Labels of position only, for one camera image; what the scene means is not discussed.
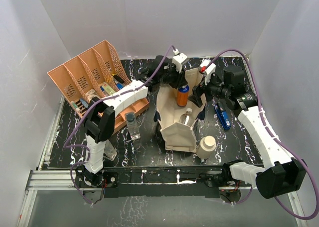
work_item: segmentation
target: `clear glass bottle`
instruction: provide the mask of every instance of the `clear glass bottle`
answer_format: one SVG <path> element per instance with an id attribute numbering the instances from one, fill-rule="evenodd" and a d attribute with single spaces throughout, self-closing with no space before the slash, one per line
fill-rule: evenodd
<path id="1" fill-rule="evenodd" d="M 128 130 L 131 136 L 131 139 L 137 140 L 141 138 L 138 122 L 136 121 L 134 112 L 125 114 L 126 125 L 128 126 Z"/>
<path id="2" fill-rule="evenodd" d="M 195 119 L 191 115 L 192 112 L 192 109 L 186 109 L 186 113 L 180 116 L 179 122 L 187 126 L 192 126 L 195 121 Z"/>
<path id="3" fill-rule="evenodd" d="M 113 161 L 118 154 L 114 146 L 110 143 L 109 140 L 106 140 L 105 146 L 104 146 L 104 154 L 106 155 L 106 158 Z"/>

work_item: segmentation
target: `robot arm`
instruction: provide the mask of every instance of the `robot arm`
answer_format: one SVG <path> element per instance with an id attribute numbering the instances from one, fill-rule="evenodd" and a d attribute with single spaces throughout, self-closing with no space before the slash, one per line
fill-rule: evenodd
<path id="1" fill-rule="evenodd" d="M 103 153 L 106 145 L 111 145 L 108 139 L 114 132 L 116 116 L 137 100 L 145 98 L 148 91 L 151 91 L 156 84 L 170 84 L 175 89 L 187 85 L 184 64 L 188 62 L 188 57 L 183 53 L 179 53 L 177 49 L 174 50 L 174 53 L 175 56 L 172 60 L 165 58 L 159 71 L 146 86 L 137 90 L 152 75 L 163 56 L 157 56 L 150 65 L 142 69 L 140 80 L 133 80 L 129 85 L 113 94 L 113 99 L 97 104 L 87 115 L 84 120 L 84 128 L 90 158 L 81 168 L 84 178 L 92 185 L 98 185 L 101 181 L 100 171 L 103 169 Z M 128 90 L 134 91 L 121 95 L 121 93 Z M 97 97 L 93 98 L 89 106 L 92 106 L 98 100 Z"/>
<path id="2" fill-rule="evenodd" d="M 213 97 L 225 99 L 227 106 L 234 110 L 238 120 L 249 132 L 264 163 L 264 168 L 240 160 L 226 163 L 223 169 L 224 179 L 241 180 L 253 187 L 257 186 L 266 199 L 297 191 L 306 171 L 299 161 L 268 135 L 260 119 L 264 112 L 259 113 L 257 97 L 245 89 L 244 70 L 239 66 L 229 66 L 221 74 L 215 72 L 215 67 L 206 70 L 206 65 L 201 65 L 203 79 L 193 88 L 189 100 L 200 107 L 202 94 L 205 94 L 207 101 L 211 101 Z M 267 120 L 266 124 L 273 131 Z"/>

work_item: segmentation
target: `organizer compartment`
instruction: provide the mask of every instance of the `organizer compartment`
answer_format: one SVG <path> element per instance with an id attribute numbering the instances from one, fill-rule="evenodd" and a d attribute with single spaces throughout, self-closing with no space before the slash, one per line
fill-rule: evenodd
<path id="1" fill-rule="evenodd" d="M 94 89 L 97 95 L 103 98 L 105 95 L 100 88 L 103 82 L 106 82 L 115 92 L 119 91 L 112 77 L 114 74 L 121 77 L 125 85 L 131 83 L 125 74 L 115 48 L 106 40 L 48 72 L 65 99 L 81 118 L 85 114 L 86 108 L 79 99 L 83 98 L 87 103 L 90 102 L 85 95 L 86 92 Z M 126 113 L 134 112 L 135 115 L 139 115 L 148 106 L 149 102 L 144 98 L 120 112 L 115 119 L 114 133 L 126 125 Z"/>

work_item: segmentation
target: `marble pattern surface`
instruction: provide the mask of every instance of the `marble pattern surface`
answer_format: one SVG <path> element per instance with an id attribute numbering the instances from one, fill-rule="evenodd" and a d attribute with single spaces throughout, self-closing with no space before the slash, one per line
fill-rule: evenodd
<path id="1" fill-rule="evenodd" d="M 186 64 L 186 68 L 198 67 L 202 60 L 203 58 L 191 58 Z M 123 60 L 122 64 L 128 77 L 133 79 L 138 71 L 149 62 L 150 60 Z M 215 64 L 217 67 L 244 66 L 241 57 L 219 58 Z M 251 90 L 247 76 L 245 82 L 247 90 Z M 222 165 L 225 162 L 236 159 L 241 159 L 251 164 L 262 164 L 260 154 L 249 133 L 229 109 L 227 109 L 227 113 L 231 117 L 232 127 L 229 131 L 224 131 L 213 107 L 213 104 L 218 102 L 218 99 L 214 99 L 206 106 L 205 120 L 199 121 L 196 128 L 198 143 L 207 135 L 211 135 L 216 139 L 217 147 L 210 158 L 201 160 L 193 153 L 166 151 L 164 140 L 159 132 L 159 126 L 153 121 L 157 92 L 150 94 L 147 98 L 150 102 L 149 109 L 137 117 L 141 139 L 133 142 L 127 127 L 122 128 L 110 138 L 110 142 L 118 151 L 118 156 L 114 161 L 104 160 L 104 166 Z M 85 159 L 85 150 L 82 148 L 62 150 L 63 143 L 78 121 L 77 114 L 65 102 L 56 130 L 50 162 L 48 165 L 43 166 L 43 169 L 70 168 L 70 165 Z M 82 127 L 73 136 L 71 143 L 86 144 Z"/>

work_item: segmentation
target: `blue object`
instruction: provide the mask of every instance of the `blue object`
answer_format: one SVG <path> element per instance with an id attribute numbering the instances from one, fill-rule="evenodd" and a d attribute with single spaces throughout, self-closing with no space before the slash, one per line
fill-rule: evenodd
<path id="1" fill-rule="evenodd" d="M 89 107 L 88 103 L 83 99 L 83 98 L 80 98 L 79 99 L 81 104 L 83 104 L 83 106 L 87 109 Z"/>
<path id="2" fill-rule="evenodd" d="M 215 105 L 215 111 L 217 113 L 217 116 L 223 125 L 223 128 L 225 130 L 229 130 L 231 127 L 231 123 L 228 119 L 228 114 L 226 112 L 226 109 L 224 108 L 223 104 L 221 102 L 218 102 L 217 105 Z"/>
<path id="3" fill-rule="evenodd" d="M 187 93 L 189 91 L 189 86 L 187 85 L 185 88 L 181 87 L 178 89 L 178 91 L 181 93 Z"/>
<path id="4" fill-rule="evenodd" d="M 116 87 L 118 87 L 118 89 L 122 89 L 122 88 L 123 88 L 123 85 L 120 84 L 120 83 L 117 83 L 117 84 L 115 84 L 115 85 L 116 85 Z"/>

